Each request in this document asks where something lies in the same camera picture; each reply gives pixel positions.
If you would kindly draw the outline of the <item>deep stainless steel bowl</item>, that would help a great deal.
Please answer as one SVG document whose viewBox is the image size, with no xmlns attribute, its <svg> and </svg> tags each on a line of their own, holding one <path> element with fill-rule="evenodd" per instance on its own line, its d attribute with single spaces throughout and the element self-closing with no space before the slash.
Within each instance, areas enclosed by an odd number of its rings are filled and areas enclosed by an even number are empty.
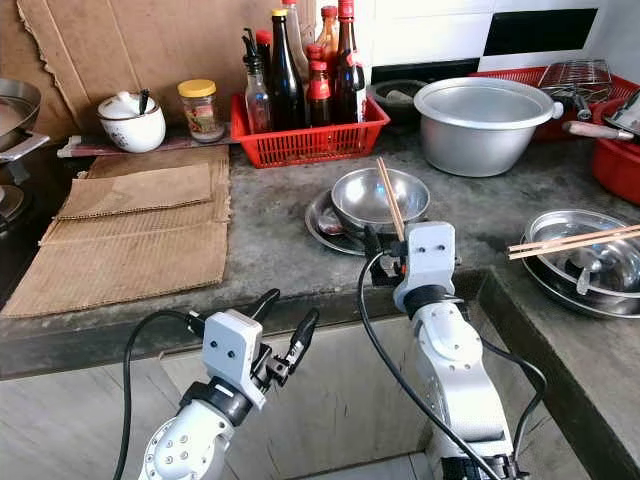
<svg viewBox="0 0 640 480">
<path fill-rule="evenodd" d="M 428 187 L 415 175 L 401 170 L 389 169 L 387 173 L 404 224 L 420 220 L 430 205 Z M 352 236 L 364 236 L 365 227 L 371 227 L 376 234 L 396 234 L 387 191 L 375 166 L 343 175 L 332 187 L 330 200 L 340 224 Z"/>
</svg>

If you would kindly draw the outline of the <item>red plastic mesh basket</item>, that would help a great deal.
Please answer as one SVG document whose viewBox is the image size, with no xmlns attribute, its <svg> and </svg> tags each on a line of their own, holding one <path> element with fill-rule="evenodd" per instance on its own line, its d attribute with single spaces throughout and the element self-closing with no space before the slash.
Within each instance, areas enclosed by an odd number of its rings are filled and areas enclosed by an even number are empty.
<svg viewBox="0 0 640 480">
<path fill-rule="evenodd" d="M 375 101 L 367 100 L 365 109 L 365 122 L 253 133 L 248 127 L 243 96 L 236 93 L 230 101 L 230 137 L 259 169 L 364 157 L 371 154 L 381 129 L 390 123 Z"/>
</svg>

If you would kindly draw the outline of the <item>large corrugated cardboard mat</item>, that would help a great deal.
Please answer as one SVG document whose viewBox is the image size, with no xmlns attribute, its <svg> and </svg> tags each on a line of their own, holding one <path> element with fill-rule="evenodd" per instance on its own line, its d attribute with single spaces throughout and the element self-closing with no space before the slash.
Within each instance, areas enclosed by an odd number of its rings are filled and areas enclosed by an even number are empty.
<svg viewBox="0 0 640 480">
<path fill-rule="evenodd" d="M 211 198 L 201 204 L 101 218 L 56 214 L 3 317 L 65 314 L 221 282 L 230 223 L 227 146 L 99 156 L 76 180 L 197 164 L 211 168 Z"/>
</svg>

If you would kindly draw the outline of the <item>small dark bowl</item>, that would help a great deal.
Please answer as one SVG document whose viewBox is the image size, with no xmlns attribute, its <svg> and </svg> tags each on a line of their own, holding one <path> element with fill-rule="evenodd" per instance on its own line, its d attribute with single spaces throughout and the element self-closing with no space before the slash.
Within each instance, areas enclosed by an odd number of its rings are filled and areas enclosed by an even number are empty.
<svg viewBox="0 0 640 480">
<path fill-rule="evenodd" d="M 413 105 L 413 97 L 425 86 L 425 82 L 417 79 L 389 79 L 372 84 L 371 93 L 376 104 L 389 116 L 390 123 L 416 125 L 420 113 Z"/>
</svg>

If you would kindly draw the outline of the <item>large aluminium pot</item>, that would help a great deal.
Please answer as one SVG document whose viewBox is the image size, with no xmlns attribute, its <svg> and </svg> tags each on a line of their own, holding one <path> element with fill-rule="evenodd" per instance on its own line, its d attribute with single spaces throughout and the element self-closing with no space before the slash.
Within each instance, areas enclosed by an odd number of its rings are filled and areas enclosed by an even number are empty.
<svg viewBox="0 0 640 480">
<path fill-rule="evenodd" d="M 539 125 L 563 105 L 531 84 L 492 77 L 440 79 L 413 96 L 426 160 L 440 172 L 484 178 L 508 172 Z"/>
</svg>

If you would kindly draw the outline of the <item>small red cap sauce bottle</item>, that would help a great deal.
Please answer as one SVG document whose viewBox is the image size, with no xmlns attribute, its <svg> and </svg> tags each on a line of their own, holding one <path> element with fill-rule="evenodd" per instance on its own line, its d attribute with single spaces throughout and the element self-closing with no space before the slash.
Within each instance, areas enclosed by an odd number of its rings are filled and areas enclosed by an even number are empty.
<svg viewBox="0 0 640 480">
<path fill-rule="evenodd" d="M 305 47 L 305 51 L 308 59 L 308 125 L 332 125 L 332 82 L 324 46 L 310 44 Z"/>
</svg>

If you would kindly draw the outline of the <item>tall dark bottle red cap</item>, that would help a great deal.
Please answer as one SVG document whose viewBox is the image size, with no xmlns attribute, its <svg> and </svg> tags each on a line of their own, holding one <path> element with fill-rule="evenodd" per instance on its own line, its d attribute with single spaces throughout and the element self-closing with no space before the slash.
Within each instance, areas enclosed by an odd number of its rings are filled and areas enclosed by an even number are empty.
<svg viewBox="0 0 640 480">
<path fill-rule="evenodd" d="M 333 59 L 334 123 L 364 122 L 365 74 L 355 36 L 355 0 L 338 0 L 338 52 Z"/>
</svg>

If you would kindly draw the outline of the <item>small corrugated cardboard piece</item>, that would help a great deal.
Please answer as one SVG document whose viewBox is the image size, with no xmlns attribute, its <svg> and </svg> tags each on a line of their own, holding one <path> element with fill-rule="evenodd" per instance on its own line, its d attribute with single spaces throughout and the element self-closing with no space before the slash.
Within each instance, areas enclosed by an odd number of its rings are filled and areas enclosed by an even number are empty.
<svg viewBox="0 0 640 480">
<path fill-rule="evenodd" d="M 101 218 L 201 204 L 210 200 L 211 188 L 211 168 L 207 164 L 74 180 L 56 218 Z"/>
</svg>

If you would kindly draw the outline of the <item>wide stainless steel dish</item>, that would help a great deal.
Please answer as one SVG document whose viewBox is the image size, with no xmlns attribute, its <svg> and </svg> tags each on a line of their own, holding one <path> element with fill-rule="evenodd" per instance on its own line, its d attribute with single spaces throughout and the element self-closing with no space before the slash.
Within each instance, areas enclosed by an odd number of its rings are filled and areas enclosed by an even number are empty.
<svg viewBox="0 0 640 480">
<path fill-rule="evenodd" d="M 640 256 L 605 252 L 582 268 L 575 253 L 522 260 L 541 291 L 566 308 L 599 319 L 640 320 Z"/>
</svg>

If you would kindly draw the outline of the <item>dark sauce bottle yellow cap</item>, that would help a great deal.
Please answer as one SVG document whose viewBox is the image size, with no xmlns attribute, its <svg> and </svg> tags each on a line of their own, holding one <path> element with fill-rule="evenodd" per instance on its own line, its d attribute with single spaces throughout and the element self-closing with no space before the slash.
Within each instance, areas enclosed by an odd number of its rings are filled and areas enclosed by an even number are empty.
<svg viewBox="0 0 640 480">
<path fill-rule="evenodd" d="M 294 68 L 289 42 L 288 10 L 271 12 L 271 56 L 269 91 L 271 123 L 275 131 L 306 127 L 305 86 Z"/>
</svg>

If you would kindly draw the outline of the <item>wooden chopstick of pair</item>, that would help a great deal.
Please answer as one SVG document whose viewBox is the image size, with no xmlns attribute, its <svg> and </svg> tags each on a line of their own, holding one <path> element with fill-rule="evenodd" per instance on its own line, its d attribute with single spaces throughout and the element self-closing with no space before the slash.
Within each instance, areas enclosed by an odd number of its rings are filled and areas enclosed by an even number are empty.
<svg viewBox="0 0 640 480">
<path fill-rule="evenodd" d="M 626 241 L 626 239 L 640 237 L 640 230 L 628 230 L 628 232 L 605 232 L 599 234 L 599 236 L 584 236 L 576 241 L 557 241 L 557 242 L 544 242 L 536 244 L 534 248 L 529 250 L 521 250 L 518 252 L 509 253 L 508 259 L 527 259 L 527 257 L 545 255 L 545 253 L 554 253 L 566 250 L 576 250 L 576 248 L 594 246 L 594 244 L 608 243 L 613 241 Z"/>
<path fill-rule="evenodd" d="M 591 233 L 586 233 L 586 234 L 579 234 L 579 236 L 570 236 L 570 237 L 561 237 L 561 238 L 556 238 L 556 239 L 547 239 L 547 241 L 541 241 L 541 242 L 531 242 L 531 243 L 525 243 L 525 244 L 513 244 L 513 246 L 509 246 L 508 247 L 508 252 L 509 253 L 513 253 L 513 252 L 518 252 L 521 250 L 529 250 L 529 248 L 534 248 L 536 246 L 536 244 L 540 244 L 540 243 L 544 243 L 544 242 L 557 242 L 557 241 L 568 241 L 568 242 L 572 242 L 572 241 L 577 241 L 577 239 L 581 239 L 584 236 L 599 236 L 599 234 L 605 233 L 605 232 L 618 232 L 618 230 L 621 230 L 621 232 L 628 232 L 628 230 L 640 230 L 640 225 L 631 225 L 631 227 L 620 227 L 620 228 L 614 228 L 614 229 L 608 229 L 608 230 L 598 230 L 598 232 L 591 232 Z"/>
</svg>

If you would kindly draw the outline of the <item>clear spray bottle black nozzle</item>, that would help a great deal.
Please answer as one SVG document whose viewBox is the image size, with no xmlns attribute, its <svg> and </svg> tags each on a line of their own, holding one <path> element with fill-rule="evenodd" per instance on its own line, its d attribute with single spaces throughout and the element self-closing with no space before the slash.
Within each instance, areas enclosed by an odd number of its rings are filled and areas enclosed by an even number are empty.
<svg viewBox="0 0 640 480">
<path fill-rule="evenodd" d="M 270 95 L 268 87 L 266 87 L 268 64 L 262 55 L 256 32 L 253 29 L 244 28 L 242 41 L 246 47 L 246 54 L 243 56 L 247 74 L 244 110 L 246 110 L 248 118 L 248 127 L 250 127 L 251 133 L 268 133 L 273 131 Z"/>
</svg>

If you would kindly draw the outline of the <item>glass jar yellow lid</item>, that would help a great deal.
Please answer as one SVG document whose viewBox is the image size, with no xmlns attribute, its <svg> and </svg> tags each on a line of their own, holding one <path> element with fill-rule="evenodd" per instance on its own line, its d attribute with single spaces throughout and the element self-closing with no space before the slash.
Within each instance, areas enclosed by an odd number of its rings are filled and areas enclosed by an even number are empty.
<svg viewBox="0 0 640 480">
<path fill-rule="evenodd" d="M 200 143 L 223 140 L 227 131 L 218 115 L 215 93 L 218 87 L 211 79 L 187 79 L 177 90 L 186 115 L 189 134 Z"/>
</svg>

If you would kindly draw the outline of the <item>amber bottle red cap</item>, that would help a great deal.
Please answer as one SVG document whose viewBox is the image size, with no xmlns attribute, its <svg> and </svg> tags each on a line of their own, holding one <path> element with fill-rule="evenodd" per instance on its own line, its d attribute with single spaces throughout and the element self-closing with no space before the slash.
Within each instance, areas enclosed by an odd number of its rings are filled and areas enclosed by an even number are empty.
<svg viewBox="0 0 640 480">
<path fill-rule="evenodd" d="M 320 10 L 323 26 L 317 35 L 316 44 L 323 47 L 323 60 L 332 61 L 338 54 L 339 24 L 337 6 L 323 6 Z"/>
</svg>

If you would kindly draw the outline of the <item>white ceramic condiment pot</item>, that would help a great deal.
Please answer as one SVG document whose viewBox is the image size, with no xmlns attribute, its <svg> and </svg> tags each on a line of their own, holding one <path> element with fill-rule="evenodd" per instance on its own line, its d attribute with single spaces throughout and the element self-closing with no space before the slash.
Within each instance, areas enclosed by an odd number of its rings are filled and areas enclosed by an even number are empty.
<svg viewBox="0 0 640 480">
<path fill-rule="evenodd" d="M 165 140 L 166 123 L 163 109 L 150 97 L 146 115 L 138 114 L 140 92 L 122 91 L 97 105 L 97 118 L 116 146 L 142 154 L 152 151 Z"/>
</svg>

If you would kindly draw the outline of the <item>tall clear glass bottle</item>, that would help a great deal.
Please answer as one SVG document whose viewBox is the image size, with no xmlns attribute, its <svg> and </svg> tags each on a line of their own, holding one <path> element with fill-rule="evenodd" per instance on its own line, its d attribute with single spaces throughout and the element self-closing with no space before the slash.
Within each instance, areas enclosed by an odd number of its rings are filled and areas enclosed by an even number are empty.
<svg viewBox="0 0 640 480">
<path fill-rule="evenodd" d="M 291 51 L 291 59 L 294 69 L 297 70 L 298 76 L 302 81 L 308 78 L 308 58 L 305 51 L 306 42 L 302 37 L 302 29 L 300 28 L 300 10 L 297 8 L 298 0 L 280 0 L 282 6 L 287 9 L 285 15 L 285 23 L 288 29 L 289 51 Z"/>
</svg>

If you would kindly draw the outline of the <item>flat grey board strip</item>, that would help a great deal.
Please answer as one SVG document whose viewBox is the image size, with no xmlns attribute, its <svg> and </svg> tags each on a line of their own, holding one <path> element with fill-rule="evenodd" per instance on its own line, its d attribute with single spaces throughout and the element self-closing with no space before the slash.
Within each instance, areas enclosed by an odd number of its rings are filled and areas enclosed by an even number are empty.
<svg viewBox="0 0 640 480">
<path fill-rule="evenodd" d="M 165 140 L 156 148 L 154 152 L 182 150 L 182 148 L 198 148 L 216 145 L 237 145 L 238 141 L 233 140 L 230 134 L 225 134 L 221 140 L 212 142 L 200 142 L 189 136 L 189 133 L 166 134 Z M 124 150 L 115 145 L 109 136 L 102 134 L 73 134 L 67 141 L 67 145 L 61 146 L 56 155 L 59 157 L 97 157 L 104 155 L 125 155 L 131 151 Z"/>
</svg>

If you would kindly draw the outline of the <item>black gas stove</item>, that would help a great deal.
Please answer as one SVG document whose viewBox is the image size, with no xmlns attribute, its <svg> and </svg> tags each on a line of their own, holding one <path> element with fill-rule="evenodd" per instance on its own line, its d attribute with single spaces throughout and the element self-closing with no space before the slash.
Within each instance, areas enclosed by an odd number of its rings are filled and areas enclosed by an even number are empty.
<svg viewBox="0 0 640 480">
<path fill-rule="evenodd" d="M 6 305 L 38 251 L 38 241 L 63 206 L 78 164 L 58 156 L 58 147 L 42 147 L 17 161 L 23 178 L 23 207 L 6 224 L 1 238 L 1 305 Z"/>
</svg>

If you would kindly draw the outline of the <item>torn brown cardboard sheet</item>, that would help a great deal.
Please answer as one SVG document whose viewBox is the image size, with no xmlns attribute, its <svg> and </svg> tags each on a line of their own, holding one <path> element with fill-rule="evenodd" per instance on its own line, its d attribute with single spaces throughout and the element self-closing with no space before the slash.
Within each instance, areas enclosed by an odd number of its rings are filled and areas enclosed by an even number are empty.
<svg viewBox="0 0 640 480">
<path fill-rule="evenodd" d="M 265 29 L 280 0 L 3 0 L 3 77 L 42 95 L 38 131 L 99 133 L 96 108 L 147 88 L 183 123 L 180 82 L 214 81 L 221 119 L 244 90 L 244 29 Z"/>
</svg>

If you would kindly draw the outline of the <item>steel wok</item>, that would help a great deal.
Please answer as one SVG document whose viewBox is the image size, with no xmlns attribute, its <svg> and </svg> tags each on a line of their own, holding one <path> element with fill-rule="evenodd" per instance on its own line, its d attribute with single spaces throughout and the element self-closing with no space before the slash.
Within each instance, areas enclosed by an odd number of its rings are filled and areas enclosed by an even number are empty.
<svg viewBox="0 0 640 480">
<path fill-rule="evenodd" d="M 0 95 L 0 160 L 10 163 L 46 145 L 50 137 L 35 131 L 42 102 L 37 87 L 19 79 L 1 78 Z"/>
</svg>

